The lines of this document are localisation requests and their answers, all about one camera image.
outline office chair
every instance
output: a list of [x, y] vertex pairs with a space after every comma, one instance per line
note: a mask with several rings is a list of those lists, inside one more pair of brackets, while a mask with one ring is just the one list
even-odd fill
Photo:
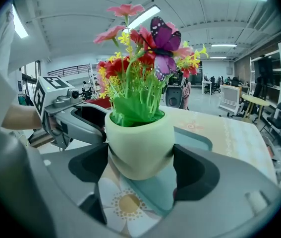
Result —
[[204, 87], [204, 93], [209, 93], [211, 91], [211, 94], [214, 94], [214, 85], [215, 85], [215, 77], [211, 77], [211, 86]]
[[[278, 116], [277, 116], [277, 118], [274, 118], [277, 110], [279, 110]], [[281, 114], [281, 102], [277, 105], [277, 108], [276, 108], [275, 112], [272, 114], [272, 116], [267, 118], [268, 123], [266, 123], [265, 126], [260, 130], [260, 132], [261, 132], [263, 129], [265, 129], [266, 125], [268, 124], [269, 130], [265, 129], [265, 131], [268, 132], [269, 136], [271, 136], [273, 138], [273, 142], [276, 138], [270, 134], [271, 126], [274, 126], [275, 128], [280, 130], [280, 132], [278, 133], [278, 136], [280, 136], [280, 138], [281, 138], [281, 135], [280, 135], [281, 134], [281, 118], [279, 117], [279, 114]]]
[[227, 85], [221, 85], [221, 99], [219, 102], [219, 109], [227, 111], [229, 114], [237, 114], [244, 106], [244, 103], [239, 102], [239, 88]]
[[[259, 95], [260, 95], [260, 93], [261, 93], [262, 88], [263, 88], [263, 85], [262, 85], [261, 83], [257, 83], [257, 84], [256, 84], [256, 87], [255, 87], [255, 91], [254, 91], [253, 96], [254, 96], [254, 97], [257, 97], [257, 98], [261, 98]], [[245, 114], [244, 112], [247, 111], [248, 105], [249, 105], [249, 101], [245, 101], [245, 102], [244, 102], [243, 109], [241, 110], [242, 113], [237, 114], [237, 115], [232, 115], [231, 117], [244, 117], [244, 114]], [[256, 108], [253, 107], [253, 109], [250, 111], [250, 114], [252, 115], [255, 110], [256, 110]]]
[[221, 92], [221, 77], [218, 78], [217, 82], [214, 84], [214, 92], [218, 91]]
[[237, 77], [234, 77], [231, 81], [231, 86], [238, 86], [239, 85], [239, 80]]

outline purple butterfly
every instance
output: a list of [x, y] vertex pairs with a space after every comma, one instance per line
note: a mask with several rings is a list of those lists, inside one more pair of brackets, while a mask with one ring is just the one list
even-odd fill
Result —
[[152, 49], [156, 53], [155, 75], [159, 81], [163, 81], [165, 76], [176, 72], [172, 51], [179, 48], [181, 33], [179, 31], [172, 33], [172, 29], [160, 17], [151, 20], [150, 30], [157, 45], [156, 49]]

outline flower pot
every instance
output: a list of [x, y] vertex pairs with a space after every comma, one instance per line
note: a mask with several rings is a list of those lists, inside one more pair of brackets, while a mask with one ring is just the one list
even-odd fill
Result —
[[173, 158], [175, 139], [170, 116], [138, 127], [121, 127], [105, 116], [109, 156], [127, 178], [144, 180], [156, 175]]

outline red flower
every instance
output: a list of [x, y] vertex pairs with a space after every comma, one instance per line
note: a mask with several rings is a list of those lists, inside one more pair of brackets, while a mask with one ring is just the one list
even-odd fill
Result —
[[183, 77], [188, 78], [191, 75], [196, 75], [197, 74], [197, 70], [195, 67], [191, 66], [188, 68], [182, 68], [181, 71], [183, 72]]
[[144, 39], [140, 36], [140, 34], [135, 30], [132, 29], [130, 31], [130, 38], [139, 46], [144, 45]]
[[104, 67], [104, 68], [105, 68], [105, 66], [106, 66], [106, 62], [100, 61], [100, 62], [98, 63], [98, 65], [96, 66], [96, 68], [97, 68], [97, 69], [99, 69], [100, 67]]
[[146, 40], [146, 42], [145, 42], [145, 50], [147, 50], [149, 48], [149, 46], [152, 49], [155, 49], [157, 47], [156, 43], [154, 41], [154, 38], [152, 37], [151, 33], [147, 30], [146, 27], [141, 26], [140, 30], [139, 30], [139, 34], [141, 34], [142, 37], [144, 37], [144, 39]]
[[[127, 71], [127, 67], [129, 65], [129, 61], [127, 61], [127, 58], [125, 57], [123, 59], [123, 67], [124, 71]], [[106, 68], [106, 78], [110, 78], [111, 76], [117, 76], [119, 73], [122, 73], [122, 66], [121, 66], [121, 58], [118, 58], [114, 60], [113, 63], [109, 62], [105, 65]]]
[[153, 66], [155, 62], [153, 57], [148, 53], [145, 53], [142, 57], [138, 58], [138, 60], [146, 67]]
[[145, 8], [140, 4], [133, 6], [132, 4], [122, 4], [121, 6], [109, 7], [107, 11], [114, 11], [115, 16], [135, 16], [138, 12], [144, 11]]
[[101, 43], [102, 41], [110, 40], [113, 37], [115, 37], [120, 30], [125, 28], [126, 28], [125, 26], [114, 26], [109, 30], [107, 30], [106, 32], [98, 34], [93, 42]]

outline desk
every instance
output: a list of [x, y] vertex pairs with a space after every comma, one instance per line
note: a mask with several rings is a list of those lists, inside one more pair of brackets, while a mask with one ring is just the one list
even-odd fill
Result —
[[265, 100], [263, 100], [263, 99], [254, 97], [254, 96], [252, 96], [252, 95], [243, 94], [241, 97], [242, 97], [244, 100], [250, 102], [250, 104], [248, 105], [248, 108], [247, 108], [247, 110], [246, 110], [246, 112], [245, 112], [244, 119], [246, 119], [247, 116], [248, 116], [248, 118], [250, 117], [250, 114], [251, 114], [251, 112], [252, 112], [252, 110], [253, 110], [253, 108], [254, 108], [254, 104], [257, 104], [257, 105], [260, 106], [260, 108], [259, 108], [258, 120], [260, 120], [261, 111], [262, 111], [262, 109], [263, 109], [263, 106], [264, 106], [264, 107], [269, 107], [269, 105], [270, 105], [268, 101], [265, 101]]
[[247, 89], [247, 94], [249, 94], [249, 90], [250, 90], [249, 86], [246, 86], [246, 85], [238, 85], [238, 86], [241, 87], [241, 88], [246, 88]]
[[202, 94], [204, 94], [204, 87], [206, 84], [210, 85], [210, 95], [211, 95], [212, 82], [210, 82], [210, 81], [202, 81]]
[[[166, 106], [160, 109], [170, 113], [175, 127], [207, 137], [212, 142], [213, 152], [243, 160], [277, 183], [270, 154], [255, 125]], [[99, 181], [99, 190], [107, 226], [118, 233], [139, 237], [162, 219], [111, 161]]]

